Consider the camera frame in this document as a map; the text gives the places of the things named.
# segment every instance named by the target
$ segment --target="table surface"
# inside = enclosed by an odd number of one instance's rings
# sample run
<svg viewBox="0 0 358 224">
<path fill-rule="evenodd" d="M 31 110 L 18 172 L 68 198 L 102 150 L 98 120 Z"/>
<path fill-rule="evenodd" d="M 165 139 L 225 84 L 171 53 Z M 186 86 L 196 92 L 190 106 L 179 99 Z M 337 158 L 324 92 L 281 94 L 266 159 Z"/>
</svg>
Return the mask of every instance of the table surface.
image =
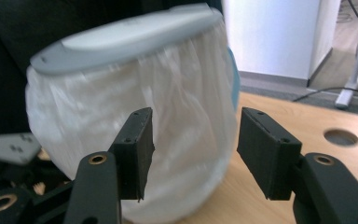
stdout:
<svg viewBox="0 0 358 224">
<path fill-rule="evenodd" d="M 343 129 L 358 137 L 358 115 L 241 93 L 238 120 L 243 106 L 269 114 L 303 143 L 303 155 L 320 152 L 336 157 L 358 179 L 358 144 L 341 147 L 324 138 L 325 131 L 330 129 Z M 198 211 L 178 223 L 296 223 L 293 199 L 294 195 L 286 202 L 266 200 L 234 151 L 223 182 Z"/>
</svg>

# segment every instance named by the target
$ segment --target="chair leg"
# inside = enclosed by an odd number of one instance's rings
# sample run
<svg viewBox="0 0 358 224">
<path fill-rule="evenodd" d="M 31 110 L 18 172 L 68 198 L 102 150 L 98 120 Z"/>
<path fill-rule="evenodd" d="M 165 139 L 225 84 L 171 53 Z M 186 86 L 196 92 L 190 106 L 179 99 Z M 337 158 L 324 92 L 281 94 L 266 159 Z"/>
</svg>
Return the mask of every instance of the chair leg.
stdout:
<svg viewBox="0 0 358 224">
<path fill-rule="evenodd" d="M 348 0 L 348 2 L 350 2 L 351 8 L 353 9 L 354 14 L 355 14 L 356 17 L 358 18 L 358 13 L 357 13 L 357 11 L 356 11 L 356 8 L 354 8 L 353 2 L 352 2 L 351 0 Z"/>
</svg>

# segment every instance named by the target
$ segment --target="bin liner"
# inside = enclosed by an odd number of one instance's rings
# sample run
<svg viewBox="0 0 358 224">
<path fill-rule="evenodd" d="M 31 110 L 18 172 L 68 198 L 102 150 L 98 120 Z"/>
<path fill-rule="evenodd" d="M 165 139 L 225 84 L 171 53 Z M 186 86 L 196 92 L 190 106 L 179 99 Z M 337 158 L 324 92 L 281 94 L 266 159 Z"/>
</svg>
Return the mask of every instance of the bin liner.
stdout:
<svg viewBox="0 0 358 224">
<path fill-rule="evenodd" d="M 132 111 L 152 107 L 156 151 L 145 199 L 122 201 L 122 213 L 135 223 L 174 222 L 224 177 L 237 131 L 233 74 L 223 20 L 124 63 L 59 76 L 30 66 L 30 127 L 73 179 L 79 161 L 107 150 Z"/>
</svg>

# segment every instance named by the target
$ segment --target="gray bin lid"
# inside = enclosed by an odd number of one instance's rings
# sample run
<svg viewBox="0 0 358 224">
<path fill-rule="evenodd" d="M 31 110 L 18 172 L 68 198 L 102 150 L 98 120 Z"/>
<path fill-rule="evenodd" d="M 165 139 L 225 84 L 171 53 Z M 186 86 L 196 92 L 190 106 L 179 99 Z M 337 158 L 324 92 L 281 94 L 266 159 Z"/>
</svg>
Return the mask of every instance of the gray bin lid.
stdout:
<svg viewBox="0 0 358 224">
<path fill-rule="evenodd" d="M 197 35 L 222 20 L 206 5 L 174 7 L 70 35 L 31 59 L 36 72 L 58 76 L 124 63 Z"/>
</svg>

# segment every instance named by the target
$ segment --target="trash can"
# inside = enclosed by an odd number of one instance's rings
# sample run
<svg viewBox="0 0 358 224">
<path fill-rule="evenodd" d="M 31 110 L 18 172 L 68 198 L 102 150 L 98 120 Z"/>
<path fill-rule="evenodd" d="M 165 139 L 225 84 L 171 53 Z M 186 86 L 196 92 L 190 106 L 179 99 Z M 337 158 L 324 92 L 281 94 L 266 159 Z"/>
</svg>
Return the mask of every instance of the trash can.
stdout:
<svg viewBox="0 0 358 224">
<path fill-rule="evenodd" d="M 130 112 L 152 107 L 156 151 L 145 200 L 122 201 L 122 212 L 135 223 L 174 222 L 195 211 L 225 174 L 237 131 L 234 72 L 215 9 L 176 7 L 106 24 L 32 58 L 30 127 L 75 178 L 79 161 L 107 150 Z"/>
</svg>

